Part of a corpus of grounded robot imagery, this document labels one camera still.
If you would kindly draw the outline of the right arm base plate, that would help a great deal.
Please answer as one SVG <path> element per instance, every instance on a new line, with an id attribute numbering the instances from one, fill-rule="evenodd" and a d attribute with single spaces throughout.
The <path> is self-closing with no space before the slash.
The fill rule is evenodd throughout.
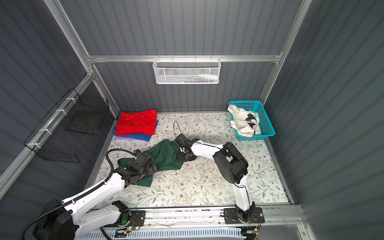
<path id="1" fill-rule="evenodd" d="M 260 225 L 265 223 L 262 208 L 250 208 L 242 211 L 237 208 L 225 208 L 220 216 L 224 218 L 227 225 L 230 224 L 254 224 Z"/>

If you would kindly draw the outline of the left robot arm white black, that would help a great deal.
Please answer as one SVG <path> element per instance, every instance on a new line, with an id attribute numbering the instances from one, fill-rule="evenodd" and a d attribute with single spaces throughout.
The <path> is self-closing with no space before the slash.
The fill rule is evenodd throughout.
<path id="1" fill-rule="evenodd" d="M 137 153 L 132 163 L 112 169 L 105 180 L 60 202 L 53 200 L 46 204 L 41 217 L 33 221 L 33 236 L 37 240 L 75 240 L 107 225 L 133 227 L 136 220 L 121 201 L 96 211 L 92 208 L 157 171 L 153 157 Z"/>

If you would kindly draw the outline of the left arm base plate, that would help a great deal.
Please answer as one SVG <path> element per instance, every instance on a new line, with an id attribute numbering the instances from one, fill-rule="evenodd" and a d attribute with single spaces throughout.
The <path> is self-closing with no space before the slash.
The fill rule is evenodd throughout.
<path id="1" fill-rule="evenodd" d="M 111 224 L 112 227 L 134 227 L 140 228 L 144 225 L 146 211 L 130 211 L 122 213 L 118 220 Z"/>

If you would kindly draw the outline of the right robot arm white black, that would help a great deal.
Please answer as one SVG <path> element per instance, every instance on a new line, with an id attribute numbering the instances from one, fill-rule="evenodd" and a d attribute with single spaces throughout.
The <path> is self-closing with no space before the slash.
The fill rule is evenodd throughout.
<path id="1" fill-rule="evenodd" d="M 178 135 L 175 141 L 180 148 L 180 163 L 194 161 L 197 157 L 208 158 L 216 163 L 222 177 L 233 185 L 238 219 L 244 223 L 249 222 L 256 208 L 248 187 L 249 164 L 235 145 L 230 142 L 214 145 L 199 139 L 190 140 L 184 134 Z"/>

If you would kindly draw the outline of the teal plastic laundry basket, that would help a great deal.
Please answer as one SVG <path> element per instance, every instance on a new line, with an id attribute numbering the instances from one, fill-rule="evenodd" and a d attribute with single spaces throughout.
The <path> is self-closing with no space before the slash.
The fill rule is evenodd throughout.
<path id="1" fill-rule="evenodd" d="M 251 101 L 251 100 L 242 100 L 242 101 L 229 101 L 228 105 L 234 105 L 238 108 L 244 109 L 246 111 L 251 111 L 258 113 L 259 116 L 259 126 L 261 129 L 261 134 L 253 135 L 252 137 L 241 136 L 238 130 L 235 130 L 236 138 L 239 141 L 261 141 L 265 140 L 268 137 L 273 137 L 276 134 L 274 127 L 270 121 L 270 118 L 260 101 Z"/>

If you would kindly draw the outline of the green t-shirt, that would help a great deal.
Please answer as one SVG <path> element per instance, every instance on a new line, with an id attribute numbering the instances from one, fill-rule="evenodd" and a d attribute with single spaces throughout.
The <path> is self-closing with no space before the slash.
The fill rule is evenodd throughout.
<path id="1" fill-rule="evenodd" d="M 175 141 L 170 141 L 168 139 L 162 140 L 160 143 L 156 144 L 154 147 L 150 148 L 144 153 L 151 155 L 155 164 L 158 168 L 158 171 L 170 171 L 170 170 L 180 170 L 183 166 L 183 163 L 179 163 L 177 154 L 180 152 L 180 148 Z M 130 165 L 135 159 L 134 158 L 121 158 L 118 160 L 118 166 Z M 150 187 L 153 182 L 153 175 L 147 176 L 141 181 L 137 182 L 135 185 Z"/>

